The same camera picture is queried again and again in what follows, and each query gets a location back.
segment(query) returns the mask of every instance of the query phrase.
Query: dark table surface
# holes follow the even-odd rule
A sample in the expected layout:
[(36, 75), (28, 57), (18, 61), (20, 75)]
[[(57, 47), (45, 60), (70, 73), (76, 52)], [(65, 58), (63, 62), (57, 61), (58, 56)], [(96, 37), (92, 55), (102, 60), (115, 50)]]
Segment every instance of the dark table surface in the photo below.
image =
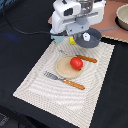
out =
[[(47, 31), (54, 0), (19, 0), (7, 11), (13, 26), (22, 31)], [(90, 128), (128, 128), (128, 44), (102, 38), (115, 45)], [(76, 126), (13, 97), (14, 91), (51, 43), (50, 35), (16, 32), (0, 16), (0, 105), (51, 128)]]

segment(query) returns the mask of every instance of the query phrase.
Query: striped placemat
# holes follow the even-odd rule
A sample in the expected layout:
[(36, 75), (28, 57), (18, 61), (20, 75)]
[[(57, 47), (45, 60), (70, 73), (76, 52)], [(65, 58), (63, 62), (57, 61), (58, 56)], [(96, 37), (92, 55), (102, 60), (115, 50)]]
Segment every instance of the striped placemat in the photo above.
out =
[[(68, 37), (59, 44), (52, 42), (13, 96), (80, 128), (88, 128), (113, 49), (114, 46), (103, 42), (92, 49), (70, 45)], [(84, 61), (83, 73), (78, 78), (72, 79), (84, 85), (85, 90), (79, 90), (43, 75), (47, 70), (59, 76), (55, 71), (55, 62), (64, 56), (59, 50), (70, 55), (85, 55), (97, 59), (97, 63)]]

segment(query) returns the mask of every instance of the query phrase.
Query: placemat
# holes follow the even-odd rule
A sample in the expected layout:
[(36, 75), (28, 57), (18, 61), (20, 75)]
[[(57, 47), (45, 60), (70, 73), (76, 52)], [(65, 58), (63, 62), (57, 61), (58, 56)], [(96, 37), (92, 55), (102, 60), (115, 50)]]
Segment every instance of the placemat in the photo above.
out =
[(117, 18), (116, 18), (117, 9), (122, 5), (128, 4), (128, 2), (125, 3), (124, 0), (122, 0), (122, 1), (120, 0), (120, 2), (117, 2), (116, 0), (115, 1), (107, 0), (106, 6), (104, 8), (103, 20), (99, 24), (92, 25), (91, 27), (95, 28), (97, 30), (103, 30), (103, 29), (107, 29), (107, 28), (111, 28), (111, 27), (117, 27), (117, 29), (115, 29), (115, 30), (102, 32), (102, 36), (105, 38), (110, 38), (110, 39), (128, 43), (128, 36), (127, 36), (128, 31), (120, 28), (116, 22), (117, 21)]
[[(84, 91), (43, 76), (46, 69), (56, 74), (53, 63), (56, 61), (55, 58), (63, 56), (62, 53), (58, 53), (58, 49), (68, 54), (82, 53), (98, 60), (96, 64), (84, 62), (85, 74), (72, 80), (83, 84)], [(52, 42), (13, 96), (80, 128), (88, 128), (113, 49), (114, 46), (103, 42), (92, 49), (85, 49), (78, 45), (71, 46), (68, 37), (59, 44)]]

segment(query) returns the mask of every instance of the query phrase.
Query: tomato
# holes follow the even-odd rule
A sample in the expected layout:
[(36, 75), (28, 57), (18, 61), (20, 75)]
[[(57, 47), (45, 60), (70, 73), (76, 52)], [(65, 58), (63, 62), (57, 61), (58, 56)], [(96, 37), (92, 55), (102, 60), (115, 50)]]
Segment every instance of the tomato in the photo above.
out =
[(83, 61), (78, 57), (73, 57), (70, 61), (70, 65), (76, 69), (80, 70), (83, 67)]

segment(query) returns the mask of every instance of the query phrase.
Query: knife handle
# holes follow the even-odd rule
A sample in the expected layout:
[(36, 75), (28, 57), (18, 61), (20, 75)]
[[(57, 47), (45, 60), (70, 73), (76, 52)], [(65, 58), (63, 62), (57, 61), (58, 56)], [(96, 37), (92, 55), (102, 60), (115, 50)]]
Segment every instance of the knife handle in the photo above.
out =
[(77, 83), (72, 82), (72, 81), (69, 81), (67, 79), (63, 79), (63, 82), (66, 83), (66, 84), (68, 84), (68, 85), (71, 85), (73, 87), (76, 87), (78, 89), (81, 89), (81, 90), (84, 90), (85, 89), (85, 87), (83, 85), (77, 84)]
[(86, 57), (86, 56), (78, 55), (77, 57), (79, 57), (79, 58), (82, 59), (82, 60), (90, 61), (90, 62), (93, 62), (93, 63), (96, 63), (96, 62), (97, 62), (96, 59), (89, 58), (89, 57)]

